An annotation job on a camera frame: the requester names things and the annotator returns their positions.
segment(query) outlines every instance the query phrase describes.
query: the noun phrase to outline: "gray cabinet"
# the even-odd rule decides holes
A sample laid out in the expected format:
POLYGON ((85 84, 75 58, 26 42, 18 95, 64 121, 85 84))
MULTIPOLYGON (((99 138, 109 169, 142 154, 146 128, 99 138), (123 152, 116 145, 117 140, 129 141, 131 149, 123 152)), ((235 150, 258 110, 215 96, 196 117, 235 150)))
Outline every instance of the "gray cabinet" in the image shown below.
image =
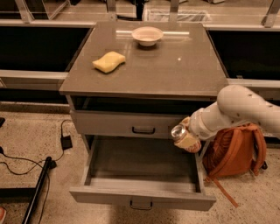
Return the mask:
POLYGON ((224 81, 201 24, 98 23, 60 89, 88 150, 70 193, 79 202, 140 210, 209 210, 215 197, 205 193, 199 154, 175 147, 170 130, 215 101, 224 81), (165 39, 140 47, 130 33, 145 25, 165 39), (113 50, 126 56, 124 65, 110 74, 91 67, 113 50))

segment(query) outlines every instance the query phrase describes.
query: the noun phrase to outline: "white bowl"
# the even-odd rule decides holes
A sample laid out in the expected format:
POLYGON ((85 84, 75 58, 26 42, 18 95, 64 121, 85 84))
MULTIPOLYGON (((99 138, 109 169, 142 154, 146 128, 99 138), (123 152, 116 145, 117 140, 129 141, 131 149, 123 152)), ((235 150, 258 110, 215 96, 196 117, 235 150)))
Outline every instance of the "white bowl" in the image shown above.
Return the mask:
POLYGON ((161 30, 151 26, 140 27, 132 32, 133 39, 137 40, 141 46, 153 46, 163 36, 161 30))

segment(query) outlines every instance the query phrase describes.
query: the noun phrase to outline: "countertop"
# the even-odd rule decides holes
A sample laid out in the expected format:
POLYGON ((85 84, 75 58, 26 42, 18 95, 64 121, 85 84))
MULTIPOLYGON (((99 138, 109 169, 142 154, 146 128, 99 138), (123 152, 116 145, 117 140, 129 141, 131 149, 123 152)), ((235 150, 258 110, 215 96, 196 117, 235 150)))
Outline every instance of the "countertop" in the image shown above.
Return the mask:
POLYGON ((202 24, 100 22, 73 64, 60 92, 152 98, 215 98, 225 74, 202 24), (131 32, 155 26, 164 37, 152 47, 140 46, 131 32), (126 62, 112 73, 93 68, 92 61, 115 51, 126 62))

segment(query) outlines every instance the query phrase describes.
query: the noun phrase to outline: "yellow sponge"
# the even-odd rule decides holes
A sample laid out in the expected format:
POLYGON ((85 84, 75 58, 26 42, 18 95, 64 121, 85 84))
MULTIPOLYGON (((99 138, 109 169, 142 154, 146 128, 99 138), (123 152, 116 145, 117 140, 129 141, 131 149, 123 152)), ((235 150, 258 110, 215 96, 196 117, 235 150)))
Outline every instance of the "yellow sponge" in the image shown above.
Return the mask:
POLYGON ((98 60, 93 61, 94 68, 105 74, 112 72, 118 65, 125 62, 125 56, 118 52, 108 52, 98 60))

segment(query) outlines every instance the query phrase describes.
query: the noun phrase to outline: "floor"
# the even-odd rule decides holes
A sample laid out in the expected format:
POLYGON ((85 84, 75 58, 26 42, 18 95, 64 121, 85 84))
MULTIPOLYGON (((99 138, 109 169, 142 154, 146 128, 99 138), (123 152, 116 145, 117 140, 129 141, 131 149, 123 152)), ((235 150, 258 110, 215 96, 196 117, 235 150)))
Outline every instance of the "floor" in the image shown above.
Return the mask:
MULTIPOLYGON (((280 219, 280 150, 269 149, 269 169, 258 177, 246 173, 237 177, 224 178, 220 183, 239 204, 235 208, 213 183, 205 183, 206 194, 214 195, 216 203, 208 212, 168 210, 153 208, 150 211, 133 210, 126 206, 77 203, 69 193, 70 186, 78 186, 88 152, 81 136, 76 132, 68 114, 68 106, 52 104, 29 104, 1 102, 0 116, 6 119, 0 128, 0 142, 4 153, 10 157, 29 158, 40 161, 50 156, 53 160, 62 155, 60 125, 63 135, 70 135, 73 148, 65 150, 50 170, 50 188, 40 223, 277 223, 280 219)), ((33 163, 10 159, 0 155, 14 172, 26 172, 33 163)), ((0 164, 1 188, 34 187, 40 174, 36 167, 22 176, 11 174, 0 164)), ((47 182, 40 196, 38 207, 31 223, 39 223, 47 182)), ((26 203, 2 203, 7 209, 5 223, 21 223, 26 203)))

